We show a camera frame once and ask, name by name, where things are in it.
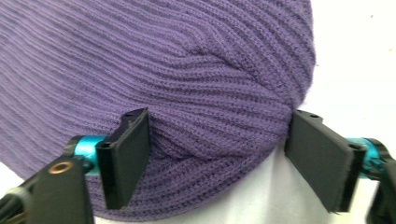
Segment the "knit hat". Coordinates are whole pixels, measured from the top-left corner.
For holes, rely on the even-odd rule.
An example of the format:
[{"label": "knit hat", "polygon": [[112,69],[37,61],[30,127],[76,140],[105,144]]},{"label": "knit hat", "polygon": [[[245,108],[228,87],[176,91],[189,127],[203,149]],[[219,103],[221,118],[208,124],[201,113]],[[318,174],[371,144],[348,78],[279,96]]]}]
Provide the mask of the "knit hat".
[{"label": "knit hat", "polygon": [[151,156],[128,207],[156,220],[215,199],[287,136],[315,64],[310,3],[0,1],[0,161],[27,178],[75,135],[147,107]]}]

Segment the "ribbed knit fabric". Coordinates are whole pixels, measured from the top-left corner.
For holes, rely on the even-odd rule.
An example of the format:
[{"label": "ribbed knit fabric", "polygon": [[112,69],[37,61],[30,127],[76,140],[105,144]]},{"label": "ribbed knit fabric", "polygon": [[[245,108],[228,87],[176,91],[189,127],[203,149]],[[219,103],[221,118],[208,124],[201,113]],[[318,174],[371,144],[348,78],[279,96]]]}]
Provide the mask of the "ribbed knit fabric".
[{"label": "ribbed knit fabric", "polygon": [[0,161],[27,178],[72,136],[110,134],[122,113],[148,107],[144,177],[121,211],[89,178],[94,213],[181,214],[286,137],[314,63],[306,0],[2,0]]}]

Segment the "white background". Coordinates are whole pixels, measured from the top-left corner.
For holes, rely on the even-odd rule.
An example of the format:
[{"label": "white background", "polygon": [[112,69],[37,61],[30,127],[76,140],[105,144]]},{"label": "white background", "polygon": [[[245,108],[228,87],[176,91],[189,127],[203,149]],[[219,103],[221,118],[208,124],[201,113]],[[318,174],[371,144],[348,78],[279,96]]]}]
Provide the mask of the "white background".
[{"label": "white background", "polygon": [[[345,137],[380,140],[396,158],[396,2],[312,4],[318,64],[302,110]],[[0,195],[20,183],[2,164],[0,179]],[[374,182],[361,181],[351,213],[333,215],[331,223],[364,223],[374,190]]]}]

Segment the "clamp jaw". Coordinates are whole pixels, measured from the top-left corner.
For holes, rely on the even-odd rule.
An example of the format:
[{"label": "clamp jaw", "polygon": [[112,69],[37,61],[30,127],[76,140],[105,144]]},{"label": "clamp jaw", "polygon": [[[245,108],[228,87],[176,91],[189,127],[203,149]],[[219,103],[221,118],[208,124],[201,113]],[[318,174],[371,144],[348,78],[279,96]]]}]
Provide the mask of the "clamp jaw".
[{"label": "clamp jaw", "polygon": [[73,137],[61,157],[10,191],[0,223],[93,223],[85,175],[100,174],[107,209],[126,206],[149,161],[149,114],[138,109],[120,119],[109,136]]},{"label": "clamp jaw", "polygon": [[348,212],[359,177],[380,181],[366,218],[369,224],[396,224],[396,161],[379,141],[345,139],[323,118],[293,113],[285,154],[329,212]]}]

